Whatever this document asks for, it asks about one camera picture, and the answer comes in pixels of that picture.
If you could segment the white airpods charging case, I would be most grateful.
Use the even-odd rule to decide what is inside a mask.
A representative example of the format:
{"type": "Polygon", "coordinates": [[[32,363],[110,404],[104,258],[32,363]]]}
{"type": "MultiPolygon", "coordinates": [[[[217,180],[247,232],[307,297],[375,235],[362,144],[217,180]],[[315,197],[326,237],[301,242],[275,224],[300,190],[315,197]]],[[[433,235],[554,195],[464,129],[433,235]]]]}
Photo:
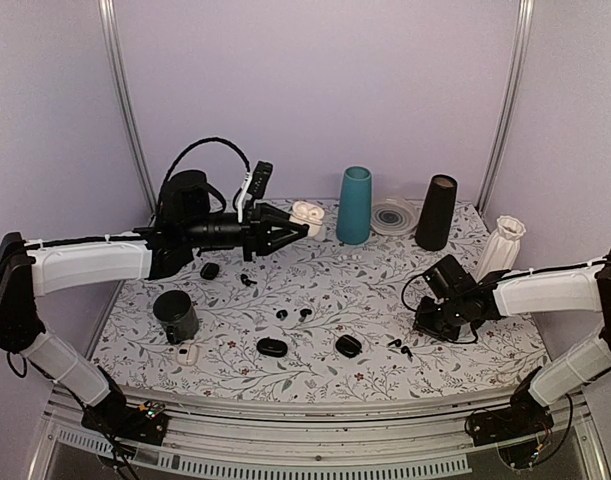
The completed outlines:
{"type": "Polygon", "coordinates": [[[308,237],[316,241],[323,241],[326,237],[324,217],[325,211],[322,207],[306,201],[295,201],[291,208],[289,221],[307,225],[309,227],[308,237]]]}

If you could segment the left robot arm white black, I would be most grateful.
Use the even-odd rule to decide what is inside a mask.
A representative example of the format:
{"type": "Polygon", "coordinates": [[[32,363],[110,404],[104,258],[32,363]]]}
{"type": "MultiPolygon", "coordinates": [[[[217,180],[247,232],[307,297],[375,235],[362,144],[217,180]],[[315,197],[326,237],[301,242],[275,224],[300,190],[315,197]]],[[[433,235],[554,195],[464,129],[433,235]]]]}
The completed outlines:
{"type": "Polygon", "coordinates": [[[55,241],[23,239],[0,244],[0,349],[19,354],[69,389],[113,434],[133,426],[120,388],[100,368],[57,337],[39,318],[36,300],[54,291],[121,280],[174,276],[196,251],[240,248],[245,260],[267,256],[309,233],[289,213],[262,202],[266,165],[246,175],[234,211],[212,210],[224,197],[200,170],[165,180],[154,224],[117,235],[55,241]]]}

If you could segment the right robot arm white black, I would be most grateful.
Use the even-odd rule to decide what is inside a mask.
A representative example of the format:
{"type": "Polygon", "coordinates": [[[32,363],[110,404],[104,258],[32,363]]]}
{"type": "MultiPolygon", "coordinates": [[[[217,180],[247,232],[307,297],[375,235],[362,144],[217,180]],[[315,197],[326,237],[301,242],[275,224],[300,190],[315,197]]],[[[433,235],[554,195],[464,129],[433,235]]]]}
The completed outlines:
{"type": "Polygon", "coordinates": [[[544,424],[550,405],[611,370],[611,249],[573,265],[492,271],[480,281],[448,255],[421,277],[433,294],[413,307],[413,327],[440,341],[457,341],[464,325],[479,328],[522,314],[601,314],[602,324],[592,334],[521,381],[502,415],[509,435],[522,436],[544,424]]]}

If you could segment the small black earbud case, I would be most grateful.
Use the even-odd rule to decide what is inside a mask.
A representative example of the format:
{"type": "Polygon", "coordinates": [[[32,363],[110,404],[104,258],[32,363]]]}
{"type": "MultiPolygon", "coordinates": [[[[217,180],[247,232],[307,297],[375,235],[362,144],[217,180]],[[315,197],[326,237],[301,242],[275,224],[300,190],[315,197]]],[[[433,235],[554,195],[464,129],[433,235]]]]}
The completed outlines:
{"type": "Polygon", "coordinates": [[[200,270],[200,277],[205,280],[214,280],[220,272],[220,267],[212,262],[205,263],[200,270]]]}

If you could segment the black open earbud case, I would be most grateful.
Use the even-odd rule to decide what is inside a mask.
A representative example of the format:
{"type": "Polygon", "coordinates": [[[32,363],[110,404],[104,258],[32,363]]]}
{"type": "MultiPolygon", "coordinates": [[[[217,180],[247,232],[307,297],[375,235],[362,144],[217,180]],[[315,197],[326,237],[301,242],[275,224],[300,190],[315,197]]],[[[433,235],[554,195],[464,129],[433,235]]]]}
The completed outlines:
{"type": "Polygon", "coordinates": [[[338,337],[334,347],[338,353],[346,358],[355,358],[362,351],[361,343],[347,334],[338,337]]]}

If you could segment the black oval earbud case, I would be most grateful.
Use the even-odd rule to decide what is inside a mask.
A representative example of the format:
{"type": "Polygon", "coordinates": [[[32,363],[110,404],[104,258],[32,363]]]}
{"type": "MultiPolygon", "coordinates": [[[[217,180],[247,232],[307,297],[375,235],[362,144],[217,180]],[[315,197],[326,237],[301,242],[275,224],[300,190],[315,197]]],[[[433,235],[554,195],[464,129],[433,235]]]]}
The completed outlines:
{"type": "Polygon", "coordinates": [[[256,349],[261,355],[274,358],[282,358],[288,352],[288,346],[284,341],[270,337],[260,339],[256,349]]]}

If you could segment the white earbud case front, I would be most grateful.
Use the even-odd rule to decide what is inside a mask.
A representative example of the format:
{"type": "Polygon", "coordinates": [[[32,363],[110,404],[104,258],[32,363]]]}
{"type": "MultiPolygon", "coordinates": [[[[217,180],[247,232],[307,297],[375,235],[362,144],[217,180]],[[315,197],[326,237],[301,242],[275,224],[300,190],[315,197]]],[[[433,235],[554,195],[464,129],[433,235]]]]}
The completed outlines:
{"type": "Polygon", "coordinates": [[[200,348],[194,344],[179,345],[177,349],[176,361],[181,366],[194,366],[200,356],[200,348]]]}

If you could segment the black earbud pair back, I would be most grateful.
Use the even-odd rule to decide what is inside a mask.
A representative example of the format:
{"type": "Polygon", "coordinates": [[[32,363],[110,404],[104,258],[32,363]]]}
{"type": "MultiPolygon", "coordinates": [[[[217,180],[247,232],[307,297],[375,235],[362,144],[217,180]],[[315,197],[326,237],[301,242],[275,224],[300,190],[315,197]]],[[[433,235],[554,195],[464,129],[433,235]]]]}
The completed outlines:
{"type": "Polygon", "coordinates": [[[252,286],[257,284],[257,281],[251,279],[247,274],[241,274],[240,280],[245,286],[252,286]]]}

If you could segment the white ribbed vase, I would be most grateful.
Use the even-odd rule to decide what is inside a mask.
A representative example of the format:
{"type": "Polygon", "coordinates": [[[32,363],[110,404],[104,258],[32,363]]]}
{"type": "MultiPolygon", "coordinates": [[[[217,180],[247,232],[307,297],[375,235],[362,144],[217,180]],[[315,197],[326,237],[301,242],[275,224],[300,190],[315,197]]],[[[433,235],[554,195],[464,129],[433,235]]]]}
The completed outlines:
{"type": "Polygon", "coordinates": [[[490,234],[473,274],[475,281],[481,281],[492,271],[511,270],[525,233],[525,225],[517,218],[509,215],[499,216],[496,228],[490,234]]]}

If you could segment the dark brown tall cup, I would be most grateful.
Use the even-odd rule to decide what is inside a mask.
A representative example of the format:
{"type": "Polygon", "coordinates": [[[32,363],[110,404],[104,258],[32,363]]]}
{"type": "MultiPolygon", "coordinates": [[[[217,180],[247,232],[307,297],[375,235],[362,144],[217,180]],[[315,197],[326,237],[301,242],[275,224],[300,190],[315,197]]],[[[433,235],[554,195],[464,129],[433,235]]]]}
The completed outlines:
{"type": "Polygon", "coordinates": [[[446,246],[457,187],[457,181],[448,175],[437,174],[432,177],[415,233],[415,241],[422,249],[439,251],[446,246]]]}

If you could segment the spiral pattern ceramic bowl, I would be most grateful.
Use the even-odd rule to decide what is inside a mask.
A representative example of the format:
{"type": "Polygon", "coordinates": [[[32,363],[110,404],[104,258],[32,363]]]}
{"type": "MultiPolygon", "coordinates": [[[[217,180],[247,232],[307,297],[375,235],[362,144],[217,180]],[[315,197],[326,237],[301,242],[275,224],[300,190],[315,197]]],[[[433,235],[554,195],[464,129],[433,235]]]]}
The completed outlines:
{"type": "Polygon", "coordinates": [[[419,221],[418,210],[402,198],[386,198],[371,208],[371,229],[380,235],[403,236],[411,233],[419,221]]]}

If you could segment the dark grey mug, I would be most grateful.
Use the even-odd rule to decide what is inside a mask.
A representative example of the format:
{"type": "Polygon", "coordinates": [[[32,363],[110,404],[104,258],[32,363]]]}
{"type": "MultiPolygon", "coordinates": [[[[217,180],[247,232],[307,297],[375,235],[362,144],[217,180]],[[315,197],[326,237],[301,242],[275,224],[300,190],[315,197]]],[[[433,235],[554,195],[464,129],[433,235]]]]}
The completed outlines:
{"type": "Polygon", "coordinates": [[[199,330],[192,300],[184,291],[171,290],[161,294],[153,304],[153,314],[171,345],[192,340],[199,330]]]}

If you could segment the right aluminium frame post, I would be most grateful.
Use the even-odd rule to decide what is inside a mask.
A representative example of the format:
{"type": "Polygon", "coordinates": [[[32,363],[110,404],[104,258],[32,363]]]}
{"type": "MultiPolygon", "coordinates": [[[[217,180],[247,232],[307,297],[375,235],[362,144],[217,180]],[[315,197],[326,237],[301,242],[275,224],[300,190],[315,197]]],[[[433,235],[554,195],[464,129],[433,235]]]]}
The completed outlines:
{"type": "Polygon", "coordinates": [[[504,151],[509,139],[512,117],[528,54],[534,6],[535,2],[533,0],[521,0],[519,2],[509,71],[501,104],[501,111],[492,142],[489,160],[475,205],[476,210],[481,216],[486,214],[491,203],[493,190],[501,170],[504,151]]]}

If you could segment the front aluminium rail base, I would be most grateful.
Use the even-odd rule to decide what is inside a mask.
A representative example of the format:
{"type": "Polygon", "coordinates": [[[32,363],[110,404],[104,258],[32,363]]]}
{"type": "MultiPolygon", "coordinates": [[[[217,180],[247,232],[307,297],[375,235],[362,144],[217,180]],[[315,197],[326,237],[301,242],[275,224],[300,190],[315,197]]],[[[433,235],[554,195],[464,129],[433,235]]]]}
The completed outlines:
{"type": "Polygon", "coordinates": [[[542,464],[518,470],[531,438],[476,445],[466,420],[505,407],[510,390],[376,402],[270,403],[127,388],[130,404],[162,402],[161,445],[130,442],[122,466],[55,388],[45,408],[33,479],[608,479],[581,393],[551,410],[542,464]]]}

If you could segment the left aluminium frame post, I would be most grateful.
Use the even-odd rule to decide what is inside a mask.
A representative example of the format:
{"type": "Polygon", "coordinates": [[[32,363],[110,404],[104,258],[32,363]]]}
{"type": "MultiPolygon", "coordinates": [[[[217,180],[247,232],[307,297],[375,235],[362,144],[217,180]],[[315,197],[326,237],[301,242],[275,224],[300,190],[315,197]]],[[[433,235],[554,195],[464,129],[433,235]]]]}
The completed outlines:
{"type": "Polygon", "coordinates": [[[115,2],[111,0],[100,0],[98,1],[98,7],[109,67],[113,78],[113,84],[117,95],[128,146],[136,171],[136,177],[141,187],[147,209],[153,213],[156,207],[156,193],[154,191],[151,175],[143,153],[136,116],[129,91],[128,78],[119,38],[115,2]]]}

